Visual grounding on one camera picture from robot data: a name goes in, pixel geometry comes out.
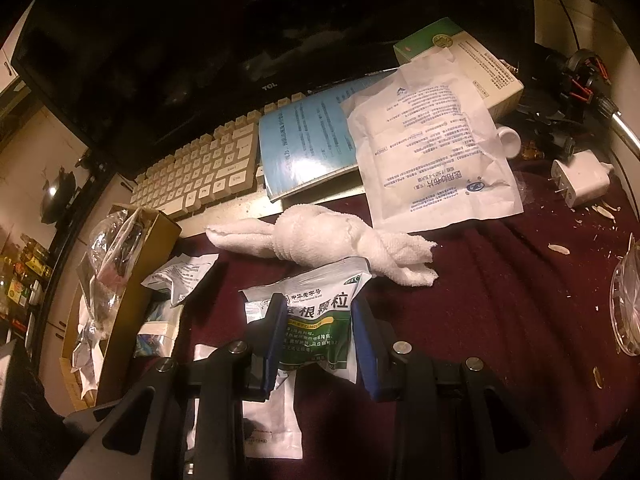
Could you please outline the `green white medicine sachet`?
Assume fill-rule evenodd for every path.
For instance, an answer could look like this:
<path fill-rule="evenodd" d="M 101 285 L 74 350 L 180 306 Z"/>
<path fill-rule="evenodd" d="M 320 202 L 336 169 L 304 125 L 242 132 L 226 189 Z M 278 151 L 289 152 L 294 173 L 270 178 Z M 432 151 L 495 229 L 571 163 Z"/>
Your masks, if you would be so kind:
<path fill-rule="evenodd" d="M 266 315 L 273 295 L 281 294 L 286 300 L 288 326 L 277 382 L 310 364 L 356 382 L 352 304 L 371 278 L 367 259 L 348 257 L 277 283 L 242 291 L 249 323 Z"/>

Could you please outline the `white towel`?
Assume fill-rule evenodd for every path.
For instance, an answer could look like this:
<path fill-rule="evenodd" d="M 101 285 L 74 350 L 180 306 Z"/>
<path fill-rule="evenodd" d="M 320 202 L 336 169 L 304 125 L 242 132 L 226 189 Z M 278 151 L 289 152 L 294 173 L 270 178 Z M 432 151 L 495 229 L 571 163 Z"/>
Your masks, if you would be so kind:
<path fill-rule="evenodd" d="M 295 205 L 276 222 L 243 219 L 206 228 L 208 240 L 227 252 L 320 268 L 348 257 L 367 259 L 376 275 L 402 286 L 431 286 L 434 242 L 421 235 L 373 229 L 354 214 L 319 205 Z"/>

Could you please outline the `colourful printed sachet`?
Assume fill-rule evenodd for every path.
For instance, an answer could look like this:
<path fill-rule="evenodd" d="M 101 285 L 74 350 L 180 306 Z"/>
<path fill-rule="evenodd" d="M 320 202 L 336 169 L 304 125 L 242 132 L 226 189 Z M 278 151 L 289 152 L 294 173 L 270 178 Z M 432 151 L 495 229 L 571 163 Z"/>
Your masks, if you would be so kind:
<path fill-rule="evenodd" d="M 151 310 L 137 333 L 135 358 L 170 358 L 179 335 L 183 304 L 169 300 L 151 304 Z"/>

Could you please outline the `large white medicine pouch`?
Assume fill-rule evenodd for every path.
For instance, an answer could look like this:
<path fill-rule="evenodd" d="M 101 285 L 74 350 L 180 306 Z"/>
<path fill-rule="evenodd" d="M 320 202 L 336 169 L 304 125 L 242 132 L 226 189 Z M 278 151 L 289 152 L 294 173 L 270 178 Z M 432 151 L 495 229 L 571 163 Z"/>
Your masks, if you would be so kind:
<path fill-rule="evenodd" d="M 426 232 L 522 213 L 495 123 L 449 50 L 401 65 L 342 110 L 375 229 Z"/>

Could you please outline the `white flat sachet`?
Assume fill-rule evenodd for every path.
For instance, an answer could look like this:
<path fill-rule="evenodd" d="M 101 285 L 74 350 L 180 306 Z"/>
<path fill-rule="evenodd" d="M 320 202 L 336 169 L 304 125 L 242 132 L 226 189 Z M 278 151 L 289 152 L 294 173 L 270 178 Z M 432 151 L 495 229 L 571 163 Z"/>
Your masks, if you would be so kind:
<path fill-rule="evenodd" d="M 244 454 L 262 460 L 301 460 L 303 438 L 294 411 L 296 372 L 278 371 L 265 402 L 242 402 Z"/>

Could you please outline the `beige computer keyboard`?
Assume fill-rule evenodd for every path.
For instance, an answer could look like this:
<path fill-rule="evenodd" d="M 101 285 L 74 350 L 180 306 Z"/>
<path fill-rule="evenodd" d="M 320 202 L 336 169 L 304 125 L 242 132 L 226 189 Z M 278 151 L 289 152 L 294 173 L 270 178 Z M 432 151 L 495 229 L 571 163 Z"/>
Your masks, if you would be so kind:
<path fill-rule="evenodd" d="M 154 162 L 134 179 L 130 204 L 176 220 L 254 190 L 259 119 L 304 97 L 297 92 L 250 110 Z"/>

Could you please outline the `brown cardboard box tray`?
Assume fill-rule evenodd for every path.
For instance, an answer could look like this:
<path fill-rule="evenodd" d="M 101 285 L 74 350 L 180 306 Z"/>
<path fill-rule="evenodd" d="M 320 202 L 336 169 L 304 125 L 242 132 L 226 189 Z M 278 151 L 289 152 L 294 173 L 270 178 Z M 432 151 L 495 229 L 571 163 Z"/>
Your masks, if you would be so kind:
<path fill-rule="evenodd" d="M 81 297 L 78 280 L 78 287 L 67 319 L 60 357 L 63 384 L 70 397 L 70 403 L 76 411 L 92 408 L 98 403 L 114 401 L 122 394 L 129 361 L 134 356 L 137 333 L 143 324 L 145 312 L 152 296 L 152 290 L 143 287 L 141 282 L 168 260 L 181 232 L 177 223 L 156 209 L 115 204 L 111 206 L 108 214 L 119 208 L 142 209 L 144 218 L 149 223 L 149 229 L 140 256 L 128 281 L 124 298 L 120 303 L 111 336 L 101 344 L 101 349 L 104 351 L 104 363 L 98 390 L 87 394 L 81 393 L 79 377 L 72 371 L 72 352 L 77 338 L 78 310 Z"/>

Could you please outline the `light blue booklet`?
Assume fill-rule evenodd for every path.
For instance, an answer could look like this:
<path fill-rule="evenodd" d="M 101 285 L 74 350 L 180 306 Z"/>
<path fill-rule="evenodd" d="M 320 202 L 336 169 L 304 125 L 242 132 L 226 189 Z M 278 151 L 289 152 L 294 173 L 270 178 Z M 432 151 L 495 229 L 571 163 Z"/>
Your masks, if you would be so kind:
<path fill-rule="evenodd" d="M 342 82 L 260 118 L 260 158 L 272 202 L 357 168 L 342 103 L 391 73 L 381 70 Z"/>

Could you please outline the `small white cup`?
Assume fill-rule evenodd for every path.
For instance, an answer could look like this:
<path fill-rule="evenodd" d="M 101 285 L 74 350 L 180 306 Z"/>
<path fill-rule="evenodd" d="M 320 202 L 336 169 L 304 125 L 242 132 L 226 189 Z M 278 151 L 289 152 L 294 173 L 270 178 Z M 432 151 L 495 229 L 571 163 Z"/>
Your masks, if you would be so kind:
<path fill-rule="evenodd" d="M 507 159 L 518 157 L 522 149 L 522 140 L 516 130 L 505 125 L 496 125 L 498 138 Z"/>

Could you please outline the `black wok with lid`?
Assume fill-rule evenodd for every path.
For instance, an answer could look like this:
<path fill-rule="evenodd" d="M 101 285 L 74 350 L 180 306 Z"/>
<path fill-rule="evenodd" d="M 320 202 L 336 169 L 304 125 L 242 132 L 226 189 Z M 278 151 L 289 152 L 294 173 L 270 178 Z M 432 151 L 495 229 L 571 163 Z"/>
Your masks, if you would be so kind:
<path fill-rule="evenodd" d="M 64 216 L 67 206 L 76 193 L 74 174 L 61 167 L 52 182 L 44 182 L 43 192 L 40 220 L 43 224 L 55 224 Z"/>

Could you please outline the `clear plastic container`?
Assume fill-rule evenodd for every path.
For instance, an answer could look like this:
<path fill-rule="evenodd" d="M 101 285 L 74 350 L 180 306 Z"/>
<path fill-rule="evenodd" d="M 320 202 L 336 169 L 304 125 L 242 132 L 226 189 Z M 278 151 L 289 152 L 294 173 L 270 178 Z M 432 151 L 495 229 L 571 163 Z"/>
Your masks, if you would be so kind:
<path fill-rule="evenodd" d="M 639 242 L 630 234 L 627 252 L 616 264 L 610 286 L 612 329 L 626 356 L 640 353 L 639 297 Z"/>

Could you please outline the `white power adapter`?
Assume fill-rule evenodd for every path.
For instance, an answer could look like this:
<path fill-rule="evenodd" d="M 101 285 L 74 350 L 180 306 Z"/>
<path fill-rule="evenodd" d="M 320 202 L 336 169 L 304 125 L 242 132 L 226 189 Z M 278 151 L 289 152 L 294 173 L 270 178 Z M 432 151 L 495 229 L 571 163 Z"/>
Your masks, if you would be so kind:
<path fill-rule="evenodd" d="M 600 162 L 593 151 L 585 150 L 574 153 L 568 162 L 555 159 L 551 179 L 567 206 L 574 208 L 605 196 L 613 170 L 608 162 Z"/>

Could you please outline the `green white medicine box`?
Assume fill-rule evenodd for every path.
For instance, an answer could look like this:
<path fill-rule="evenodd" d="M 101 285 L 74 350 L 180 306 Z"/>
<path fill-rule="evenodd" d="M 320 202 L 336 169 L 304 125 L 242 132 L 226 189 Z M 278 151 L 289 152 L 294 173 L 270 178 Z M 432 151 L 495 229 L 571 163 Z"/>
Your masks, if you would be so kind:
<path fill-rule="evenodd" d="M 400 64 L 442 49 L 449 50 L 472 80 L 495 122 L 518 107 L 524 90 L 521 81 L 506 64 L 450 18 L 441 18 L 394 44 Z"/>

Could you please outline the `black TCL monitor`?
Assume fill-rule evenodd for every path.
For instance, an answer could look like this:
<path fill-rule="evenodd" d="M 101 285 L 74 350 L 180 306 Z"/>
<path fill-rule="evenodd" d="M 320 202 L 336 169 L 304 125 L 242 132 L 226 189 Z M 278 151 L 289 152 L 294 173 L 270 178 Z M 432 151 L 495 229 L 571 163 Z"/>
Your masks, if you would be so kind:
<path fill-rule="evenodd" d="M 527 63 L 533 0 L 1 0 L 18 73 L 129 177 L 247 110 L 394 66 L 440 18 Z"/>

